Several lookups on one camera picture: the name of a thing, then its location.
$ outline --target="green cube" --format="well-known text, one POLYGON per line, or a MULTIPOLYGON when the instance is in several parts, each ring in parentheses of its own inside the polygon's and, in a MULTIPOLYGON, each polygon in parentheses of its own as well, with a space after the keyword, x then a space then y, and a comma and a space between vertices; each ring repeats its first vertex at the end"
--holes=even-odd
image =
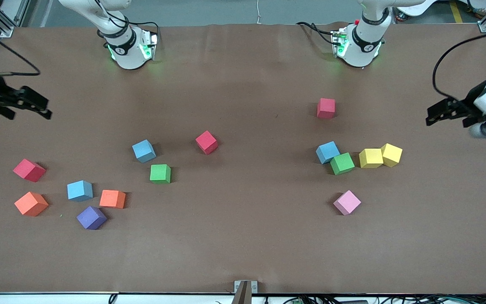
POLYGON ((167 164, 151 165, 151 177, 155 184, 169 184, 171 180, 171 168, 167 164))
POLYGON ((355 168, 355 164, 353 164, 350 154, 344 153, 335 156, 331 160, 331 167, 333 168, 333 173, 335 173, 335 175, 339 175, 350 172, 353 168, 355 168))

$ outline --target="table surface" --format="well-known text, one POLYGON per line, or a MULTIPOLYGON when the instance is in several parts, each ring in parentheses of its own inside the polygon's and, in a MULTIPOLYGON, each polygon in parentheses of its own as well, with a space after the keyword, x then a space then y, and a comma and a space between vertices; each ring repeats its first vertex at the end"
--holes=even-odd
MULTIPOLYGON (((162 29, 157 61, 124 71, 92 28, 17 28, 5 40, 41 70, 9 77, 48 99, 53 118, 0 117, 0 291, 222 292, 237 279, 262 292, 486 293, 486 140, 461 121, 425 126, 440 96, 432 68, 473 24, 393 25, 365 69, 332 58, 315 33, 287 25, 162 29), (317 119, 320 98, 335 119, 317 119), (194 143, 211 131, 220 147, 194 143), (138 162, 150 140, 158 157, 138 162), (335 176, 315 150, 391 143, 394 168, 335 176), (38 183, 12 172, 23 158, 47 169, 38 183), (172 167, 154 185, 149 166, 172 167), (93 183, 71 202, 66 185, 93 183), (76 216, 102 189, 127 193, 103 209, 98 231, 76 216), (340 193, 362 201, 353 215, 340 193), (50 207, 22 216, 28 191, 50 207)), ((486 39, 443 62, 438 85, 456 96, 486 78, 486 39)), ((27 71, 0 48, 0 71, 27 71)))

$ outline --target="blue cube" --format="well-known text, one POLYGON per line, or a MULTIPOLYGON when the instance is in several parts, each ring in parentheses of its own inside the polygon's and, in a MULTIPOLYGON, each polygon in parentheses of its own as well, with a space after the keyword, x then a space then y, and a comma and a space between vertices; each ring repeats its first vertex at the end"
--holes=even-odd
POLYGON ((156 157, 155 151, 148 140, 138 142, 132 146, 132 149, 136 158, 142 163, 148 162, 156 157))
POLYGON ((68 199, 83 202, 92 198, 92 185, 86 181, 79 181, 67 185, 68 199))
POLYGON ((316 150, 320 163, 325 164, 330 162, 335 156, 340 155, 339 149, 334 141, 328 142, 327 144, 322 144, 316 150))
POLYGON ((89 230, 98 229, 107 220, 102 211, 95 206, 88 206, 76 218, 85 229, 89 230))

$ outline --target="orange cube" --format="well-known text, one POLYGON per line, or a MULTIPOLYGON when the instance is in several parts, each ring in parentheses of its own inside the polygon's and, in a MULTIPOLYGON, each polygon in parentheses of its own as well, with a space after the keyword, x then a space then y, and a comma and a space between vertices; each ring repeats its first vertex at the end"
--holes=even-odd
POLYGON ((48 203, 42 195, 32 192, 27 192, 14 204, 21 214, 29 216, 37 216, 48 208, 48 203))
POLYGON ((125 207, 126 193, 117 190, 102 190, 100 206, 123 209, 125 207))

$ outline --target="toy block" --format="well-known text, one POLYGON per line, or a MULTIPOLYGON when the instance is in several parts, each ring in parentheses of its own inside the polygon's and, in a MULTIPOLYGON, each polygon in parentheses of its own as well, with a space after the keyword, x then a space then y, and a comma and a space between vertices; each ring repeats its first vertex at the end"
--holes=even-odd
POLYGON ((37 163, 24 159, 14 168, 14 173, 22 179, 36 183, 46 170, 37 163))
POLYGON ((204 151, 206 155, 211 154, 216 148, 218 148, 218 142, 216 139, 211 135, 209 131, 205 131, 202 135, 196 138, 196 142, 200 149, 204 151))
POLYGON ((333 203, 343 215, 352 213, 359 204, 361 204, 361 201, 351 191, 344 193, 333 203))
POLYGON ((340 155, 339 149, 334 141, 328 142, 327 144, 322 144, 316 150, 320 163, 325 164, 330 162, 335 156, 340 155))
POLYGON ((48 208, 48 203, 42 195, 33 192, 27 192, 14 204, 21 214, 29 216, 37 216, 48 208))
POLYGON ((107 208, 123 209, 127 194, 117 190, 102 190, 100 196, 100 206, 107 208))
POLYGON ((402 149, 392 144, 385 144, 382 147, 383 164, 388 167, 395 167, 401 162, 402 149))
POLYGON ((331 167, 333 169, 333 173, 335 173, 335 175, 339 175, 352 171, 352 169, 355 168, 355 164, 353 164, 350 154, 344 153, 335 156, 331 160, 331 167))
POLYGON ((88 206, 76 218, 85 229, 89 230, 98 229, 107 220, 102 211, 95 206, 88 206))
POLYGON ((167 164, 151 165, 150 181, 154 184, 169 184, 171 181, 171 168, 167 164))
POLYGON ((67 185, 68 199, 83 202, 92 198, 92 185, 86 181, 79 181, 67 185))
POLYGON ((148 140, 138 142, 132 146, 136 158, 144 163, 148 162, 156 157, 155 150, 152 148, 152 144, 148 140))
POLYGON ((378 168, 383 164, 382 150, 365 149, 359 153, 359 161, 361 162, 361 168, 378 168))
POLYGON ((316 117, 320 119, 332 119, 335 116, 335 100, 322 98, 318 102, 316 117))

